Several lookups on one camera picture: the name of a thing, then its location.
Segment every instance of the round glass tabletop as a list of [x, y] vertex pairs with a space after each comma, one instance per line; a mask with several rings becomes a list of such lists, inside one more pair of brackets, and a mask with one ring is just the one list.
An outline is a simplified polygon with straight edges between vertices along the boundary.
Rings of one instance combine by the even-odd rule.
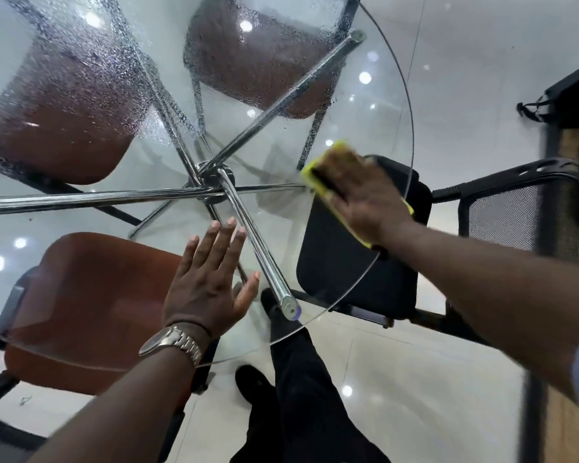
[[[302, 328], [377, 255], [302, 186], [301, 169], [340, 139], [381, 156], [407, 191], [406, 87], [357, 0], [0, 0], [0, 197], [131, 192], [0, 214], [0, 345], [126, 370], [161, 327], [188, 238], [231, 216], [258, 244], [243, 274], [271, 264], [261, 291], [281, 283], [300, 308], [289, 320], [258, 296], [202, 364]], [[231, 201], [198, 171], [211, 159]], [[140, 192], [182, 187], [207, 198], [156, 211]]]

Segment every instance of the black chair seat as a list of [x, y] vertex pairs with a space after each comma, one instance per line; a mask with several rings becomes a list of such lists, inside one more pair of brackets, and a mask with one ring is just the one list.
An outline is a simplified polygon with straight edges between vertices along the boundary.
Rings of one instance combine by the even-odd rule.
[[[409, 167], [381, 156], [376, 159], [403, 192]], [[412, 171], [407, 201], [414, 208], [415, 219], [426, 225], [432, 196], [418, 181], [416, 171]], [[375, 256], [376, 252], [354, 239], [319, 198], [314, 199], [296, 267], [298, 282], [308, 295], [327, 304], [336, 301]], [[416, 308], [417, 278], [415, 271], [389, 256], [378, 260], [342, 303], [389, 319], [407, 319]]]

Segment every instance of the brown chair seat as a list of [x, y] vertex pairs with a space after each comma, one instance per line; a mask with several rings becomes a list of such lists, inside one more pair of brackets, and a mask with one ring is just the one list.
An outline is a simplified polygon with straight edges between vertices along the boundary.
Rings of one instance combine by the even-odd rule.
[[0, 159], [75, 185], [116, 168], [151, 102], [132, 59], [100, 34], [85, 35], [78, 44], [94, 52], [35, 39], [0, 95]]
[[[106, 390], [137, 364], [141, 345], [162, 328], [163, 302], [179, 261], [104, 234], [57, 240], [8, 329], [8, 373], [87, 395]], [[186, 387], [182, 405], [189, 395]]]
[[[243, 32], [243, 20], [252, 23]], [[184, 61], [198, 80], [246, 104], [266, 109], [335, 45], [331, 32], [300, 30], [237, 0], [203, 0], [191, 19]], [[332, 77], [325, 75], [281, 115], [307, 118], [325, 108]]]

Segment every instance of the forearm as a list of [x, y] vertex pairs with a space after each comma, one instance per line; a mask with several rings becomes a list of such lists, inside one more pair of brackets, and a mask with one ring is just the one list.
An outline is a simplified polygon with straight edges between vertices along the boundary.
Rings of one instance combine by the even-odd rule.
[[579, 265], [418, 224], [391, 233], [386, 248], [439, 288], [486, 341], [573, 397]]
[[29, 461], [155, 462], [193, 373], [191, 359], [178, 348], [156, 352], [91, 401]]

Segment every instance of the tiled floor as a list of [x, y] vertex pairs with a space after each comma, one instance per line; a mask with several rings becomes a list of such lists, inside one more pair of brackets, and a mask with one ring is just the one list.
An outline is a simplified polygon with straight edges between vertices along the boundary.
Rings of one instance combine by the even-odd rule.
[[[47, 13], [60, 10], [47, 0], [32, 1]], [[144, 50], [157, 62], [164, 84], [194, 120], [182, 48], [186, 20], [196, 0], [120, 1]], [[335, 0], [246, 1], [311, 25], [330, 22], [326, 16], [336, 13], [337, 4]], [[363, 2], [386, 35], [408, 82], [414, 116], [414, 166], [421, 180], [435, 189], [540, 156], [540, 127], [519, 120], [514, 106], [536, 99], [546, 87], [579, 68], [579, 0]], [[21, 38], [30, 33], [8, 9], [0, 16], [0, 29], [12, 34], [0, 38], [1, 90], [3, 76], [13, 74], [17, 55], [25, 52], [27, 44]], [[409, 114], [394, 61], [364, 14], [357, 15], [356, 23], [368, 30], [370, 43], [364, 50], [377, 53], [377, 61], [372, 61], [373, 54], [358, 58], [359, 50], [356, 59], [348, 61], [312, 155], [322, 152], [329, 139], [347, 138], [364, 154], [383, 154], [410, 163]], [[357, 80], [362, 71], [372, 76], [367, 85]], [[260, 113], [209, 88], [203, 87], [202, 93], [215, 151]], [[309, 119], [276, 118], [229, 161], [238, 182], [297, 180], [295, 163], [309, 127]], [[177, 187], [185, 182], [186, 173], [169, 137], [158, 116], [150, 114], [118, 168], [86, 189]], [[31, 193], [30, 188], [0, 176], [0, 195]], [[288, 282], [296, 286], [296, 257], [309, 196], [260, 194], [246, 195], [244, 200]], [[154, 207], [155, 203], [138, 204], [126, 210], [144, 217]], [[227, 204], [219, 210], [224, 217], [231, 215]], [[142, 231], [138, 241], [179, 253], [187, 237], [202, 233], [207, 224], [207, 213], [199, 202], [181, 201]], [[456, 232], [455, 205], [434, 207], [430, 225]], [[63, 234], [92, 231], [124, 237], [129, 229], [94, 209], [0, 216], [0, 256], [4, 260], [0, 311], [18, 277], [35, 266], [46, 248]], [[243, 264], [247, 271], [257, 268], [250, 249], [244, 253]], [[420, 278], [418, 304], [442, 311], [444, 297]], [[316, 309], [306, 311], [309, 318], [318, 313]], [[523, 371], [498, 351], [407, 322], [384, 330], [338, 313], [326, 313], [308, 328], [335, 385], [351, 387], [351, 395], [343, 397], [351, 419], [391, 461], [515, 459]], [[216, 376], [210, 388], [187, 404], [170, 463], [227, 462], [244, 443], [249, 408], [235, 388], [233, 372], [248, 362], [273, 379], [270, 353], [261, 349], [265, 334], [265, 318], [255, 304], [240, 326], [224, 337], [217, 359], [254, 352], [213, 367]], [[0, 400], [0, 419], [48, 435], [88, 400], [21, 384]]]

